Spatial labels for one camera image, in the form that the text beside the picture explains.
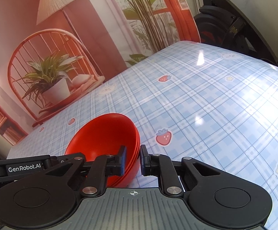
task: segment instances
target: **stacked red bowls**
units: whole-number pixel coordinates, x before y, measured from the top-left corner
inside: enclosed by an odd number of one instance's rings
[[[135,178],[140,168],[140,135],[127,116],[109,113],[92,119],[75,134],[65,155],[81,152],[89,162],[100,155],[116,155],[121,145],[126,146],[125,173],[121,177],[109,177],[107,187],[123,188]]]

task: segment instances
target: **potted plant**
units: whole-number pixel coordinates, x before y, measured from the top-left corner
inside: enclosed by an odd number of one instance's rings
[[[83,56],[69,57],[68,54],[60,52],[52,53],[44,60],[38,62],[29,61],[27,65],[33,70],[23,78],[25,84],[30,85],[22,98],[29,96],[35,102],[43,96],[45,101],[57,104],[70,96],[70,91],[66,82],[67,72],[73,70],[72,63],[83,58]]]

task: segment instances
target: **printed backdrop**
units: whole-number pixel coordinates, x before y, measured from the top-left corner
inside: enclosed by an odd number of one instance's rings
[[[0,134],[16,144],[180,40],[200,42],[186,0],[0,0]]]

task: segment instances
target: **black round pad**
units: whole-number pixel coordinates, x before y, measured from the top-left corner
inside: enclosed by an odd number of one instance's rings
[[[227,208],[242,208],[246,206],[250,200],[250,195],[241,189],[224,188],[215,193],[216,201]]]
[[[49,192],[40,188],[22,189],[14,195],[14,202],[23,208],[36,208],[49,200]]]
[[[268,192],[221,172],[203,177],[190,192],[188,203],[198,218],[224,229],[248,229],[265,223],[272,209]]]
[[[61,178],[37,178],[36,174],[0,188],[0,224],[15,229],[44,229],[69,217],[76,197]]]

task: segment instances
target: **strawberry print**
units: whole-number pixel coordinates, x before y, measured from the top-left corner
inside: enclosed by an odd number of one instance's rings
[[[165,76],[162,76],[158,81],[166,82],[166,81],[168,81],[170,79],[171,79],[171,75],[165,75]]]
[[[68,122],[68,125],[71,125],[72,123],[75,122],[75,118],[70,119],[70,121]]]
[[[171,139],[172,139],[172,133],[167,129],[159,130],[156,133],[156,142],[163,146],[168,145]]]

